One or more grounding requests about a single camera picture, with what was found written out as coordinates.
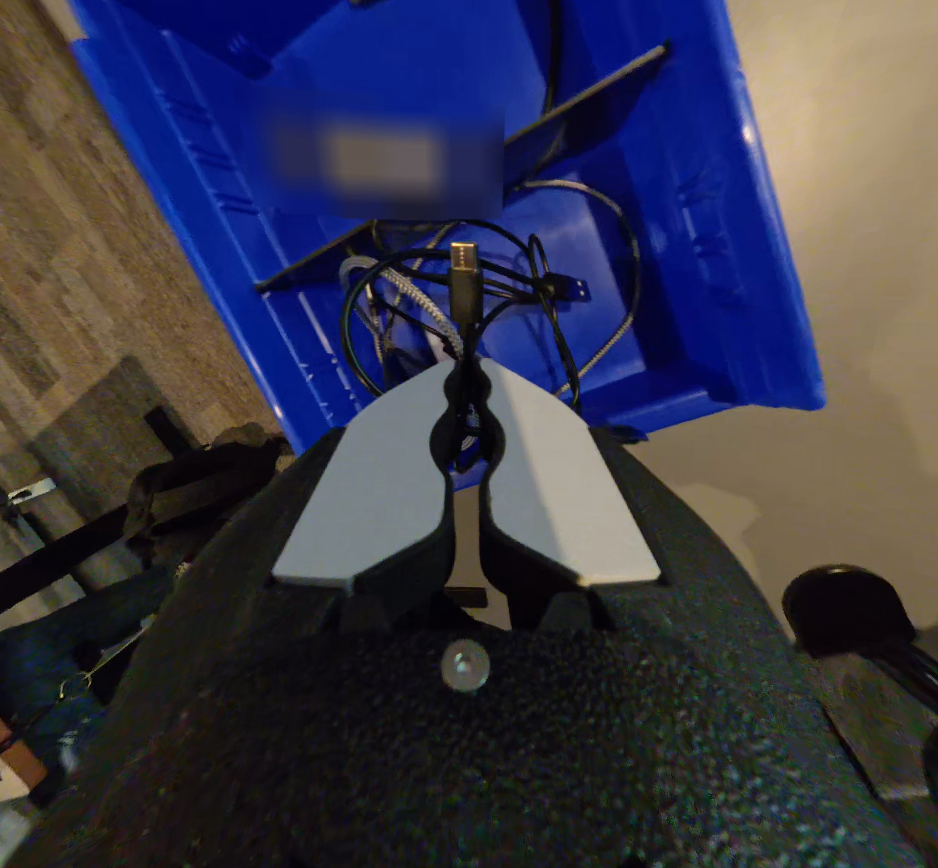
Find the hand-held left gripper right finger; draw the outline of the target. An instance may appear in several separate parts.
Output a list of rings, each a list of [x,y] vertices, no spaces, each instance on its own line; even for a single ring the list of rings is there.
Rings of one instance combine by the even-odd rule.
[[[585,421],[494,360],[480,412],[481,569],[513,627],[539,625],[557,594],[655,585],[662,569]]]

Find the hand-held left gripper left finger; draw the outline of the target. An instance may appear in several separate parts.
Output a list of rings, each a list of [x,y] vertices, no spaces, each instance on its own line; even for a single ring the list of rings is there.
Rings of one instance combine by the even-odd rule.
[[[275,581],[370,598],[390,622],[442,592],[455,562],[453,490],[432,437],[454,369],[438,363],[351,420],[274,564]]]

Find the blue plastic bin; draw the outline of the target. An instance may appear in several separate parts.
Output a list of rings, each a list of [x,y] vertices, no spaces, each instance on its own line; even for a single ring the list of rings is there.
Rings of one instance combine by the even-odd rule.
[[[492,216],[537,234],[591,299],[563,325],[592,424],[663,429],[742,405],[815,410],[823,377],[724,0],[67,0],[73,50],[230,338],[295,447],[370,396],[340,345],[338,263],[253,284],[360,224],[263,158],[264,113],[504,124],[507,138],[670,40],[613,137]]]

